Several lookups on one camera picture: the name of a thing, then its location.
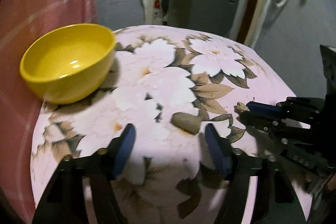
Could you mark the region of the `small beige trash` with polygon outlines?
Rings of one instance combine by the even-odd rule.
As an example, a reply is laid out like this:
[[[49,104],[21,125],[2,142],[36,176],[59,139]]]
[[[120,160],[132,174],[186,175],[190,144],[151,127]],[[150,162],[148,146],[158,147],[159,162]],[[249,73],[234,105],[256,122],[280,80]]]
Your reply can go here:
[[[241,114],[245,111],[249,111],[249,108],[247,107],[247,105],[243,104],[242,102],[237,102],[236,106],[234,107],[234,111],[237,114]]]

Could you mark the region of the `pink floral tablecloth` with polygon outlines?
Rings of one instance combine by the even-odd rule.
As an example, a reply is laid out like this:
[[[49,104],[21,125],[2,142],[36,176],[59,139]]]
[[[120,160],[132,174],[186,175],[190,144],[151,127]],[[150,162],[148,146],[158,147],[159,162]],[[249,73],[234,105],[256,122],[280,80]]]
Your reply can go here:
[[[117,32],[116,61],[97,91],[44,103],[33,133],[31,184],[39,202],[59,161],[106,147],[131,123],[132,155],[112,182],[129,223],[213,223],[228,182],[215,174],[203,130],[212,122],[250,156],[264,152],[235,106],[293,96],[257,53],[232,40],[165,26]]]

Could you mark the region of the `red white bag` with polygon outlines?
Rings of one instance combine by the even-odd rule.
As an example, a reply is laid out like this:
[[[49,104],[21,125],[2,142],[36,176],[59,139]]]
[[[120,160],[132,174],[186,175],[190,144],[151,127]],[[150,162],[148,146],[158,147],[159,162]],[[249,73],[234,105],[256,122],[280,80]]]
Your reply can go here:
[[[161,0],[154,0],[153,24],[163,25],[163,10],[161,7]]]

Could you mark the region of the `yellow plastic bowl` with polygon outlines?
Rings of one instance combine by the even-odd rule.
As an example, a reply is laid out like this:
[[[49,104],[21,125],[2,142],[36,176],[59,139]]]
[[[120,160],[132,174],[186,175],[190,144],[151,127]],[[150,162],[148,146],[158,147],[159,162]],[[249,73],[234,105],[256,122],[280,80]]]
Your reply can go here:
[[[23,55],[19,71],[29,89],[56,105],[93,93],[114,62],[116,36],[98,24],[57,28],[36,40]]]

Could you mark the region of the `pink checked towel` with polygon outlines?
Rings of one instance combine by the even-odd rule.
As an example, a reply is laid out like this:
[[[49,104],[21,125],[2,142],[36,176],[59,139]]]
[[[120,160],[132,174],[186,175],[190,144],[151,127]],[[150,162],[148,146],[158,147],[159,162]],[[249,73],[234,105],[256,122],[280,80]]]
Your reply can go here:
[[[1,0],[1,192],[24,223],[35,213],[30,161],[47,84],[72,51],[50,55],[57,30],[96,23],[96,0]]]

